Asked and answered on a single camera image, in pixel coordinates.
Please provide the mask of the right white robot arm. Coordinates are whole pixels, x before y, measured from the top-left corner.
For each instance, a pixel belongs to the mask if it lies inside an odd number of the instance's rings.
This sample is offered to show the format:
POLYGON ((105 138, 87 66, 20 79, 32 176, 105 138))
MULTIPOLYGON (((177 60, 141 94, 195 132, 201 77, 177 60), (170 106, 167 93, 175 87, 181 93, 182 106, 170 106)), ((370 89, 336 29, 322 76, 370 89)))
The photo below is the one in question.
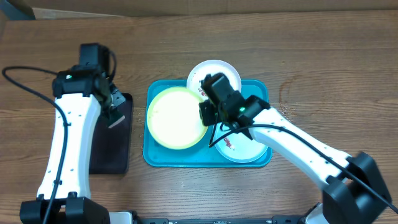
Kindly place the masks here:
POLYGON ((199 104, 205 126, 229 127, 214 146, 231 134, 243 134, 277 151, 306 174, 321 190, 321 203, 302 216, 299 223, 372 223, 389 207, 397 207, 375 160, 360 152, 351 156, 302 131, 261 98, 243 98, 223 73, 201 80, 207 100, 199 104))

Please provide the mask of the green and pink sponge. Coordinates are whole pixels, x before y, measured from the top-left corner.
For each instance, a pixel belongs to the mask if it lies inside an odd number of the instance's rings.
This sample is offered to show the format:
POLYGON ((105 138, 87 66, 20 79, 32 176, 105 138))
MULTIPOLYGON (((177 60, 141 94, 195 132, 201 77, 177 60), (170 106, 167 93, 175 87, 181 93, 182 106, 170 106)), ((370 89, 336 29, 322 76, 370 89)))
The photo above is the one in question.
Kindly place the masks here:
POLYGON ((125 115, 120 112, 119 109, 113 108, 112 110, 109 111, 109 118, 107 121, 107 126, 109 129, 115 127, 118 125, 121 121, 125 119, 125 115))

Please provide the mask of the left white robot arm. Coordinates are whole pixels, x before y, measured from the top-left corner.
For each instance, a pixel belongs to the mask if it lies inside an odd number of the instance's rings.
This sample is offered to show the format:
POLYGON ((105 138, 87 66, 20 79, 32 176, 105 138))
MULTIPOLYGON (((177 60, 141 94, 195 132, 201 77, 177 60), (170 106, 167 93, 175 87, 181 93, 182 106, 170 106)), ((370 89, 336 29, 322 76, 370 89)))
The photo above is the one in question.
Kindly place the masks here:
POLYGON ((99 117, 115 127, 125 116, 118 106, 125 97, 116 88, 116 56, 106 46, 80 46, 77 65, 58 72, 52 83, 56 120, 52 147, 35 200, 22 202, 22 223, 110 223, 110 213, 90 199, 89 168, 99 117))

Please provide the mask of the yellow-green rimmed plate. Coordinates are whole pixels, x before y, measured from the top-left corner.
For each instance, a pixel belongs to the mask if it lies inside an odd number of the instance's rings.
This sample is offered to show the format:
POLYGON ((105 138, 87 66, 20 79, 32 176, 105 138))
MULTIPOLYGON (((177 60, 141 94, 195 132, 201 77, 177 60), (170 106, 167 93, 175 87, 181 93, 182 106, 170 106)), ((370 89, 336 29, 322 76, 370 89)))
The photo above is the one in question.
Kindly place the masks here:
POLYGON ((157 94, 146 115, 147 128, 155 141, 173 150, 187 149, 198 143, 208 130, 199 114, 202 102, 195 92, 182 86, 157 94))

